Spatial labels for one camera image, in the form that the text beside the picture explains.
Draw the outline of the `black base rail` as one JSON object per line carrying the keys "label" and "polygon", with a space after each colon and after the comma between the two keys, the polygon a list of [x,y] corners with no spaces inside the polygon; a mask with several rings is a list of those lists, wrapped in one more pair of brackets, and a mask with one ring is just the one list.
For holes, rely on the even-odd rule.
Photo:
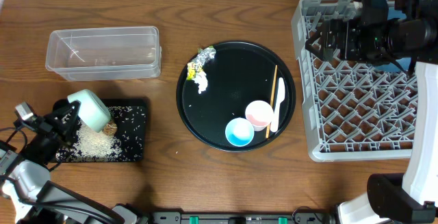
{"label": "black base rail", "polygon": [[141,212],[129,204],[112,208],[130,224],[336,224],[333,213],[301,207],[288,214]]}

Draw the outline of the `dark blue bowl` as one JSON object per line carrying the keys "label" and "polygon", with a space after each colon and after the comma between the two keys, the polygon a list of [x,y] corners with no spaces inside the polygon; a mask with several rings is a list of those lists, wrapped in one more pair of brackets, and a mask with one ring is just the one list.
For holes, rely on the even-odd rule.
{"label": "dark blue bowl", "polygon": [[411,63],[410,57],[395,56],[389,52],[389,30],[401,18],[406,18],[401,12],[390,9],[387,0],[367,0],[368,17],[368,64],[375,66],[379,71],[407,72]]}

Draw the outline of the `light blue plastic cup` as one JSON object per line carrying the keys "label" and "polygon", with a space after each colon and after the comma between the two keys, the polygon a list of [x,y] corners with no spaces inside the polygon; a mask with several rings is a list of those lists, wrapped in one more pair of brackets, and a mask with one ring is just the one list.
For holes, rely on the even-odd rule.
{"label": "light blue plastic cup", "polygon": [[224,132],[227,141],[235,147],[249,145],[255,135],[253,125],[244,118],[229,121]]}

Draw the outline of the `clear plastic bin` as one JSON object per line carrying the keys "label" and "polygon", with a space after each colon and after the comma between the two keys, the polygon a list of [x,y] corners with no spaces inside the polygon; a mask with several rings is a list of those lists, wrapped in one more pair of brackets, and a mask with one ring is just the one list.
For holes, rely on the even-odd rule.
{"label": "clear plastic bin", "polygon": [[64,29],[51,33],[45,67],[71,82],[142,79],[161,73],[153,26]]}

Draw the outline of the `grey plastic dishwasher rack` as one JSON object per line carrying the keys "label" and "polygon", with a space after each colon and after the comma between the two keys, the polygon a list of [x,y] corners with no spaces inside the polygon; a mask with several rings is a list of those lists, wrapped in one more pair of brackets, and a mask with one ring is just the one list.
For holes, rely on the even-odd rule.
{"label": "grey plastic dishwasher rack", "polygon": [[[292,18],[294,50],[302,77],[309,157],[316,162],[409,158],[417,109],[417,79],[379,71],[368,63],[324,62],[305,49],[325,21],[358,19],[369,25],[367,5],[353,0],[300,0]],[[406,10],[387,0],[401,18],[389,30],[389,52],[411,63],[437,63],[437,0],[412,0]]]}

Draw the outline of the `crumpled foil wrapper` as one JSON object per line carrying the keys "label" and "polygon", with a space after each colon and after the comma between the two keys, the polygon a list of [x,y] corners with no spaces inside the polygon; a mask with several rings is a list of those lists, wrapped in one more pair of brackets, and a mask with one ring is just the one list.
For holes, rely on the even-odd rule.
{"label": "crumpled foil wrapper", "polygon": [[216,49],[214,46],[208,46],[204,49],[198,49],[197,55],[190,62],[197,67],[204,67],[206,63],[213,60],[216,55]]}

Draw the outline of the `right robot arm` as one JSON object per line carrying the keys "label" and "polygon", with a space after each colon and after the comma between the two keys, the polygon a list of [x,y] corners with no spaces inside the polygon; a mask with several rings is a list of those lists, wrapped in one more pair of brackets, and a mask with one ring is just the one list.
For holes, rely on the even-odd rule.
{"label": "right robot arm", "polygon": [[413,151],[405,173],[373,174],[363,196],[341,203],[338,223],[432,223],[437,218],[437,0],[396,0],[405,19],[388,19],[386,0],[353,0],[362,5],[351,22],[331,19],[318,30],[324,61],[340,50],[344,60],[398,64],[417,79]]}

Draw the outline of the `pale green bowl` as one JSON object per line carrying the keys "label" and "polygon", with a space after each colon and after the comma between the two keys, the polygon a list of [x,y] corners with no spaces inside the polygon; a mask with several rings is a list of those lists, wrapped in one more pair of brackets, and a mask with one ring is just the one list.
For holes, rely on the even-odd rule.
{"label": "pale green bowl", "polygon": [[67,96],[69,103],[78,101],[79,118],[93,131],[99,133],[111,121],[112,116],[105,104],[88,89]]}

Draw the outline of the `brown shiitake mushroom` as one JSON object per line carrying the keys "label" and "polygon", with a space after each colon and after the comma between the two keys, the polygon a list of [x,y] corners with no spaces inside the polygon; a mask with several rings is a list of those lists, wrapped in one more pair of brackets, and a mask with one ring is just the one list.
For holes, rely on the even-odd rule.
{"label": "brown shiitake mushroom", "polygon": [[105,125],[105,127],[103,128],[103,133],[106,136],[114,136],[115,133],[117,132],[117,124],[114,121],[110,121],[109,123],[107,123]]}

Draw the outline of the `pink plastic cup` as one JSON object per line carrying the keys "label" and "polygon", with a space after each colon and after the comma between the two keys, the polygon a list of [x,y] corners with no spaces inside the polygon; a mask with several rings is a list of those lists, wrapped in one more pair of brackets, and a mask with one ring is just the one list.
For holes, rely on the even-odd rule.
{"label": "pink plastic cup", "polygon": [[249,103],[245,109],[245,118],[254,128],[255,132],[260,132],[271,124],[274,111],[271,105],[262,100]]}

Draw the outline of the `crumpled white tissue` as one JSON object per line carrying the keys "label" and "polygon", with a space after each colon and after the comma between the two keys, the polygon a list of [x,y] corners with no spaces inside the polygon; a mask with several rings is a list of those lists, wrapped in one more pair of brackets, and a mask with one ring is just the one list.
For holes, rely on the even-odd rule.
{"label": "crumpled white tissue", "polygon": [[195,84],[198,85],[198,94],[201,94],[202,92],[207,90],[208,80],[205,71],[197,72],[193,78],[193,81]]}

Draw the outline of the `white plastic knife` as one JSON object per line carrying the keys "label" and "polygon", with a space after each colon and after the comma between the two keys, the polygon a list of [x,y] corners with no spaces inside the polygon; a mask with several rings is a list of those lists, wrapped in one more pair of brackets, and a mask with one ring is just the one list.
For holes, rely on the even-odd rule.
{"label": "white plastic knife", "polygon": [[285,82],[282,77],[278,79],[278,87],[276,92],[276,103],[274,107],[274,118],[270,124],[270,131],[275,133],[279,128],[279,115],[281,103],[285,100]]}

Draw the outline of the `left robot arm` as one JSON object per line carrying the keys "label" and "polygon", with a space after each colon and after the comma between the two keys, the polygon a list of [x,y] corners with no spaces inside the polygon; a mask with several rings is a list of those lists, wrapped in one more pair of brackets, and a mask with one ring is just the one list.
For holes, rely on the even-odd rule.
{"label": "left robot arm", "polygon": [[35,133],[18,151],[9,140],[1,141],[1,196],[16,210],[16,223],[124,223],[114,210],[51,181],[48,163],[62,147],[73,143],[73,130],[84,101],[38,116],[27,103],[16,106],[13,135],[24,128]]}

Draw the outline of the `wooden chopstick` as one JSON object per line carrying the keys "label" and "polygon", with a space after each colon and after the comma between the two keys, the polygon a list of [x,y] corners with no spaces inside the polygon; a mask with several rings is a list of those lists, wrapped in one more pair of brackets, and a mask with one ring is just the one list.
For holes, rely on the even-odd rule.
{"label": "wooden chopstick", "polygon": [[[275,94],[275,88],[276,88],[276,75],[277,75],[277,71],[278,71],[278,65],[275,65],[274,68],[274,75],[273,75],[273,79],[272,79],[272,87],[271,87],[271,94],[270,94],[270,107],[272,108],[272,111],[274,110],[273,105],[274,105],[274,94]],[[271,125],[272,119],[270,121],[270,123],[268,124],[268,126],[266,127],[266,135],[265,138],[268,139],[270,136],[270,125]]]}

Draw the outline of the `yellow wrapper scrap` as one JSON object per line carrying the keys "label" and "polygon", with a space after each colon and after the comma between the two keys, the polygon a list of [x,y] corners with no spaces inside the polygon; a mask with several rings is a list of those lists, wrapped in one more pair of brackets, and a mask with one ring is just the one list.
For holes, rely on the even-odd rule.
{"label": "yellow wrapper scrap", "polygon": [[187,80],[194,80],[200,72],[203,72],[203,69],[199,63],[188,62],[186,79]]}

